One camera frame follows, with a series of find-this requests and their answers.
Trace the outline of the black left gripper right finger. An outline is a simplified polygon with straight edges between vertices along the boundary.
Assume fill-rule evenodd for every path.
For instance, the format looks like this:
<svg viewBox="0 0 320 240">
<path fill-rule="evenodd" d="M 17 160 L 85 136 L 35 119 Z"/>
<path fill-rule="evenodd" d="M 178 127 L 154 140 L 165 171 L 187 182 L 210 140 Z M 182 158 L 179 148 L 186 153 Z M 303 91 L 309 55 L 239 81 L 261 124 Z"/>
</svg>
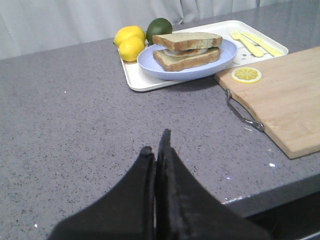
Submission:
<svg viewBox="0 0 320 240">
<path fill-rule="evenodd" d="M 195 179 L 171 147 L 165 129 L 157 156 L 155 179 L 156 239 L 269 240 L 261 227 L 238 216 Z"/>
</svg>

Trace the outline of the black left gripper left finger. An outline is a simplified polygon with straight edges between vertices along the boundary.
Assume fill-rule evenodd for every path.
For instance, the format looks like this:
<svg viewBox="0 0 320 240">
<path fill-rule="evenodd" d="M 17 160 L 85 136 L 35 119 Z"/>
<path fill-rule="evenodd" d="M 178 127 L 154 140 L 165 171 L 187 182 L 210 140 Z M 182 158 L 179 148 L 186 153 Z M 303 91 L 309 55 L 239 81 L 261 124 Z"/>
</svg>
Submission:
<svg viewBox="0 0 320 240">
<path fill-rule="evenodd" d="M 125 176 L 102 198 L 61 221 L 50 240 L 152 240 L 155 155 L 145 146 Z"/>
</svg>

